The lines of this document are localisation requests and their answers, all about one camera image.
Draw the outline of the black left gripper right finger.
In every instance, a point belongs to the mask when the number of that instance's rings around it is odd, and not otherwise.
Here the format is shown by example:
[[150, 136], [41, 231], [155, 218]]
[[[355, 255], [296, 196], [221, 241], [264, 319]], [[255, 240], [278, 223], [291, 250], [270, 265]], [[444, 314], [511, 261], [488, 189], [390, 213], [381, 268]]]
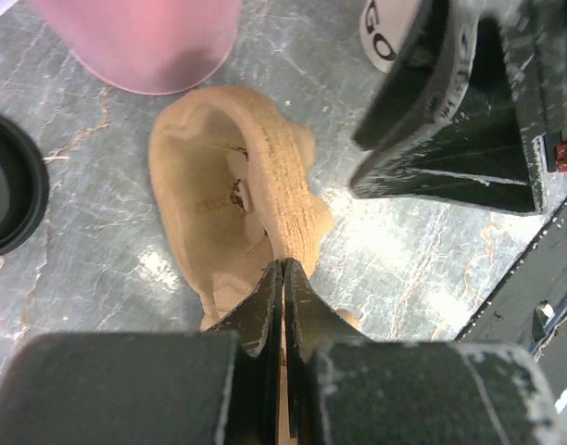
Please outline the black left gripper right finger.
[[283, 264], [289, 427], [301, 444], [565, 444], [552, 391], [523, 348], [376, 342]]

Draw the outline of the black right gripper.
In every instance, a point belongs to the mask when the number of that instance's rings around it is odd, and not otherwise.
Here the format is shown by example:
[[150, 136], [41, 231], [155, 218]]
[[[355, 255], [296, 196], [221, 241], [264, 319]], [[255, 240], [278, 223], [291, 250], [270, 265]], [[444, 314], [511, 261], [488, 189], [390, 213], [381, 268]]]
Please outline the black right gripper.
[[543, 174], [567, 173], [567, 1], [474, 1], [476, 52], [449, 121], [401, 119], [354, 132], [362, 199], [419, 197], [513, 214], [547, 207]]

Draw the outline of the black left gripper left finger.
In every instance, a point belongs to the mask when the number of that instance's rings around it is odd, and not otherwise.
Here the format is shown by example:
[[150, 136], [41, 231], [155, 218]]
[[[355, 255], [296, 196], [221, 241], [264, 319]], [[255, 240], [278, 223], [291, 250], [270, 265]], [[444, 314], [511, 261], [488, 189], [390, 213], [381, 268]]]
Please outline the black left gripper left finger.
[[0, 384], [0, 444], [273, 444], [283, 277], [204, 332], [61, 332]]

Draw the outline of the white paper coffee cup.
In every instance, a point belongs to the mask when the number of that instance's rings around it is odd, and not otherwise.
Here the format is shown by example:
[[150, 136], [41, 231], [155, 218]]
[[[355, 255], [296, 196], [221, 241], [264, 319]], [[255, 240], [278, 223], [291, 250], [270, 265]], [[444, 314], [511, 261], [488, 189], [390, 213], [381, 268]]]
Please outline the white paper coffee cup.
[[474, 1], [368, 1], [359, 39], [384, 79], [363, 120], [451, 120], [472, 75], [480, 18]]

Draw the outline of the brown cardboard cup carrier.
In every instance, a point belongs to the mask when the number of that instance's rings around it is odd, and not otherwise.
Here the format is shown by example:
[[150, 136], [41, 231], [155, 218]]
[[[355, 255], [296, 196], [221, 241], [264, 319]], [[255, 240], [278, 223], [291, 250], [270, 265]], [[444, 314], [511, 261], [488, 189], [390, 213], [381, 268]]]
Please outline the brown cardboard cup carrier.
[[308, 185], [316, 142], [246, 87], [195, 90], [165, 108], [149, 139], [150, 179], [170, 250], [209, 329], [246, 299], [267, 265], [312, 275], [333, 215]]

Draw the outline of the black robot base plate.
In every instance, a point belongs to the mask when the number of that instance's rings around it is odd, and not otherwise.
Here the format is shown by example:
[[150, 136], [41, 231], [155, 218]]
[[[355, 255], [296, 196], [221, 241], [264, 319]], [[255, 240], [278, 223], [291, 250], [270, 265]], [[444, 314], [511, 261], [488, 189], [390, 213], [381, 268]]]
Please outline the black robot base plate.
[[567, 198], [504, 275], [458, 341], [515, 343], [542, 367], [567, 405]]

